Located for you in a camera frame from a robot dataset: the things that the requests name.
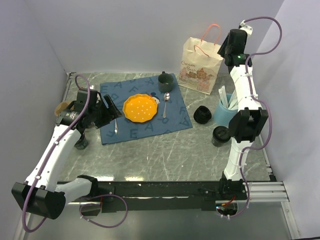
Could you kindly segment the cream paper gift bag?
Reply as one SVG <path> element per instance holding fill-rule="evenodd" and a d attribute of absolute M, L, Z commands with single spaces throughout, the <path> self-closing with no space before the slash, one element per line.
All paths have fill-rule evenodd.
<path fill-rule="evenodd" d="M 182 87 L 210 95 L 216 83 L 223 58 L 218 54 L 218 41 L 205 41 L 205 36 L 213 28 L 220 29 L 218 24 L 211 24 L 201 38 L 190 37 L 183 45 L 178 84 Z"/>

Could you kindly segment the brown cardboard cup carrier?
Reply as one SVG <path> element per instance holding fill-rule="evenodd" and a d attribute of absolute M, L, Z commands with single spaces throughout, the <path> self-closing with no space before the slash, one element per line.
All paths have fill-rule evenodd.
<path fill-rule="evenodd" d="M 54 110 L 54 114 L 56 117 L 59 116 L 59 114 L 64 111 L 65 109 L 68 108 L 68 106 L 72 103 L 73 101 L 63 101 L 58 104 L 58 106 Z"/>

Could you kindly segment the dark translucent coffee cup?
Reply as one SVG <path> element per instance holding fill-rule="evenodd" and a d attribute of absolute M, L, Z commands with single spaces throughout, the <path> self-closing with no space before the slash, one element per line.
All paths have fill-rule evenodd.
<path fill-rule="evenodd" d="M 230 140 L 230 138 L 220 138 L 220 137 L 215 137 L 213 136 L 211 139 L 211 142 L 214 146 L 216 147 L 222 147 L 224 146 L 226 143 L 228 143 Z"/>

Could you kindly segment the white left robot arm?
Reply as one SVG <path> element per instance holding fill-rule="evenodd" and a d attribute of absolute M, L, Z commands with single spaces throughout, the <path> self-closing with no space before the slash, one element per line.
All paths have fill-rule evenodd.
<path fill-rule="evenodd" d="M 121 117 L 112 98 L 95 89 L 79 89 L 76 100 L 58 115 L 54 132 L 35 169 L 23 183 L 16 182 L 11 190 L 23 213 L 56 219 L 66 204 L 84 197 L 94 201 L 99 195 L 95 177 L 79 175 L 75 180 L 58 186 L 59 175 L 74 147 L 82 148 L 84 131 L 94 124 L 97 129 Z"/>

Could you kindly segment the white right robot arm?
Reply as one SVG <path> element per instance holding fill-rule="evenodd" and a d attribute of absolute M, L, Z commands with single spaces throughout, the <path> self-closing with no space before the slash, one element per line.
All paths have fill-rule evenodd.
<path fill-rule="evenodd" d="M 255 90 L 252 76 L 252 61 L 245 53 L 247 38 L 253 28 L 243 20 L 237 29 L 231 29 L 218 54 L 224 58 L 224 64 L 233 80 L 237 96 L 237 113 L 228 124 L 231 136 L 231 149 L 223 175 L 227 180 L 243 179 L 243 168 L 249 150 L 258 137 L 269 117 Z"/>

